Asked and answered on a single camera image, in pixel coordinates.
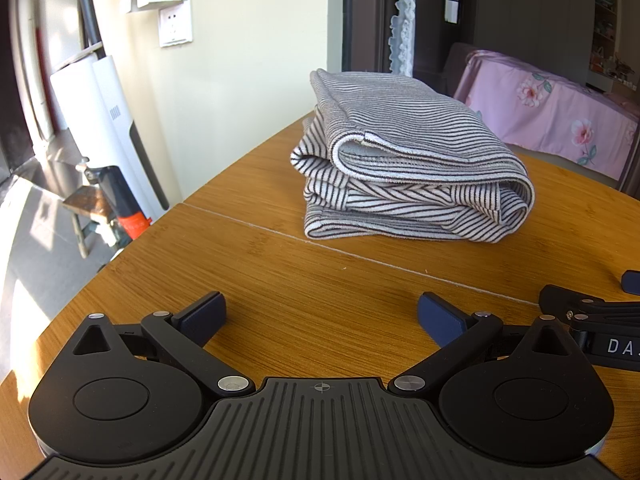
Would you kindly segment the striped white black garment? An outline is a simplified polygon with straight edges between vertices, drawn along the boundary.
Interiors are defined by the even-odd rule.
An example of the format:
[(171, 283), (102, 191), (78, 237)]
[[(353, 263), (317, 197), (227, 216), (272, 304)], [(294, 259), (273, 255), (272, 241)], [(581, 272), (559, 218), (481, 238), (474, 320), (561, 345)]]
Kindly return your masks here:
[(314, 70), (310, 85), (290, 157), (306, 237), (497, 243), (532, 211), (526, 166), (463, 103), (401, 75)]

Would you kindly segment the small wooden stool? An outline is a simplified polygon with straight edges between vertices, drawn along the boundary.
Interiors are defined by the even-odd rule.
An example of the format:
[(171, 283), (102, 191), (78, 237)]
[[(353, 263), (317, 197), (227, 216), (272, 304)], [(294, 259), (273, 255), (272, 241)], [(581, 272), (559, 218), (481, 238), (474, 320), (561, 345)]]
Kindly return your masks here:
[(122, 236), (115, 213), (99, 188), (81, 185), (62, 201), (62, 205), (72, 215), (72, 226), (81, 258), (88, 258), (90, 249), (86, 238), (90, 234), (98, 233), (110, 247), (120, 246)]

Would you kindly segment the bed with pink floral sheet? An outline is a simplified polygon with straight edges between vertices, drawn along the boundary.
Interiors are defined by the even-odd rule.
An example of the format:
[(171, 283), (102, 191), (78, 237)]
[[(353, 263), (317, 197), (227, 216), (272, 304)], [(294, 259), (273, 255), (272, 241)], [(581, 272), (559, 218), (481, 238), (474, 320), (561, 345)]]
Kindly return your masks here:
[(639, 115), (562, 76), (500, 52), (457, 42), (444, 67), (447, 92), (505, 144), (559, 157), (622, 183)]

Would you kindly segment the shelf with small items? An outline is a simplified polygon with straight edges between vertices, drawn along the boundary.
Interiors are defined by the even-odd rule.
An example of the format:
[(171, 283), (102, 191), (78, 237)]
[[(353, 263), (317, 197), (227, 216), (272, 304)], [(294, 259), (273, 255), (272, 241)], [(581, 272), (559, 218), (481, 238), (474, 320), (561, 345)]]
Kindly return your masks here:
[(618, 18), (620, 0), (594, 0), (589, 69), (596, 74), (618, 78)]

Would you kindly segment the white tall air conditioner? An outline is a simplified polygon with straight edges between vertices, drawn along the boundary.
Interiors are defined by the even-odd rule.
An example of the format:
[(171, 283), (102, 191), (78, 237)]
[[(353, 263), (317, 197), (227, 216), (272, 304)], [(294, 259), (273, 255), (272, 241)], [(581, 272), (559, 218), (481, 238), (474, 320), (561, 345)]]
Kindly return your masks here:
[(92, 168), (117, 166), (144, 214), (159, 219), (169, 203), (157, 179), (110, 56), (90, 54), (57, 70), (51, 86), (79, 153)]

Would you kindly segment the white lace curtain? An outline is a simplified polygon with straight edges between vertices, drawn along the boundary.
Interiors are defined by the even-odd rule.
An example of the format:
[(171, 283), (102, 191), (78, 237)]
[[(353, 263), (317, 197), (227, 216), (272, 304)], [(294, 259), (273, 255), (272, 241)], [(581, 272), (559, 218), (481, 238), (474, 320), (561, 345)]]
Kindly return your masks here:
[(416, 42), (416, 0), (394, 0), (396, 13), (390, 18), (390, 72), (413, 76)]

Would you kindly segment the white wall power socket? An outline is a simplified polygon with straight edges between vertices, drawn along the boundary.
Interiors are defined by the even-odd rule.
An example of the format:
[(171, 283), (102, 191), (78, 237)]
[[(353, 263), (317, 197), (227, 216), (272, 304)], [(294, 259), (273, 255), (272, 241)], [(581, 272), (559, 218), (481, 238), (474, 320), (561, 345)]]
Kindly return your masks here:
[(191, 0), (158, 11), (158, 42), (161, 48), (193, 41)]

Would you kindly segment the dark brown door frame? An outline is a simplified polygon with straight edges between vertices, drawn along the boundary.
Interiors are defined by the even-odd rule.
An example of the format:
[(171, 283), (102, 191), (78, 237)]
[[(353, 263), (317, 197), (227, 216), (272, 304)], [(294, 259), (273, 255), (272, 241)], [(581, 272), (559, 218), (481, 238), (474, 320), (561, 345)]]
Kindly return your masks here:
[(343, 0), (342, 70), (390, 70), (390, 18), (395, 0)]

